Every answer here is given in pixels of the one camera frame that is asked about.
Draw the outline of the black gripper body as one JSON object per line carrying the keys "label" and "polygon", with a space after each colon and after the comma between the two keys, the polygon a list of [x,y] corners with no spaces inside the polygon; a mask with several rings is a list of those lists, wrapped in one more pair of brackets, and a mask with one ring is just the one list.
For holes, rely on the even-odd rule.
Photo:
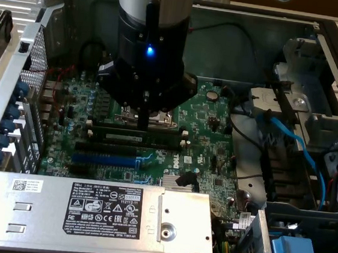
{"label": "black gripper body", "polygon": [[168,76],[184,73],[183,50],[189,27],[189,18],[156,31],[134,21],[120,10],[118,18],[117,59],[125,61],[140,74],[144,88],[144,102],[148,90]]}

